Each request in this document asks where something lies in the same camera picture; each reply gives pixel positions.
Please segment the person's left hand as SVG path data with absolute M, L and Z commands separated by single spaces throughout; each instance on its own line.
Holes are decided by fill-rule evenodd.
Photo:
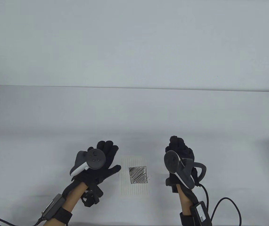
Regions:
M 72 183 L 62 193 L 64 198 L 66 198 L 81 182 L 88 186 L 88 191 L 92 191 L 94 195 L 97 195 L 100 198 L 103 196 L 103 192 L 98 185 L 121 170 L 120 165 L 109 168 L 118 151 L 118 146 L 114 145 L 112 141 L 100 141 L 97 144 L 97 149 L 100 149 L 105 154 L 105 164 L 100 169 L 82 170 L 80 173 L 73 176 Z

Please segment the person's right hand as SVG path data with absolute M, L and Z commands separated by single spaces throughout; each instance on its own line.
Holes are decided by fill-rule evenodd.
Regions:
M 193 150 L 185 145 L 182 138 L 172 136 L 170 137 L 169 141 L 170 143 L 166 147 L 165 152 L 172 150 L 178 154 L 181 160 L 183 160 L 183 158 L 192 160 L 195 159 Z M 180 190 L 192 202 L 192 205 L 195 205 L 199 202 L 196 195 L 185 184 L 183 184 L 183 182 L 181 182 L 177 175 L 170 173 L 169 177 L 166 179 L 166 186 L 171 186 L 173 193 L 181 194 L 181 192 L 177 190 L 177 185 L 180 185 Z

